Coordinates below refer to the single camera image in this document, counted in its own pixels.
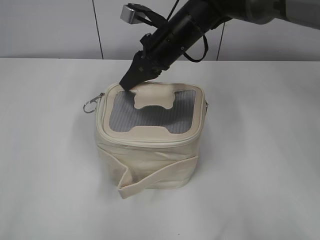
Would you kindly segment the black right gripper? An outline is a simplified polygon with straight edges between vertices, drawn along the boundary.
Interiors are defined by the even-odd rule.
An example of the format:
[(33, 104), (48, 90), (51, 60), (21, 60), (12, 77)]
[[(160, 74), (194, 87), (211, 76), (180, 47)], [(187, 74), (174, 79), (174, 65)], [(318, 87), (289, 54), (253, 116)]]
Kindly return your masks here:
[(143, 50), (134, 55), (128, 71), (119, 82), (120, 86), (131, 90), (141, 83), (154, 80), (180, 56), (193, 63), (201, 62), (202, 57), (195, 59), (186, 53), (201, 38), (203, 29), (190, 15), (172, 19), (153, 34), (147, 33), (140, 40)]

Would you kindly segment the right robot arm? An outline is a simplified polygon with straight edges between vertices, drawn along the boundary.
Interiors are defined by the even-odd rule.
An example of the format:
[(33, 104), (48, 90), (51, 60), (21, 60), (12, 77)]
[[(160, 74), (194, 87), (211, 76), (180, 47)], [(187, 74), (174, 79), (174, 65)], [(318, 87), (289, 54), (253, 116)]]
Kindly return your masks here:
[(265, 25), (280, 19), (314, 29), (320, 27), (318, 0), (189, 0), (167, 18), (150, 8), (135, 3), (125, 4), (120, 18), (128, 24), (145, 23), (155, 27), (154, 33), (145, 34), (132, 63), (119, 82), (129, 91), (139, 84), (156, 79), (180, 57), (201, 62), (187, 54), (187, 50), (203, 39), (204, 52), (209, 50), (205, 34), (220, 25), (237, 19)]

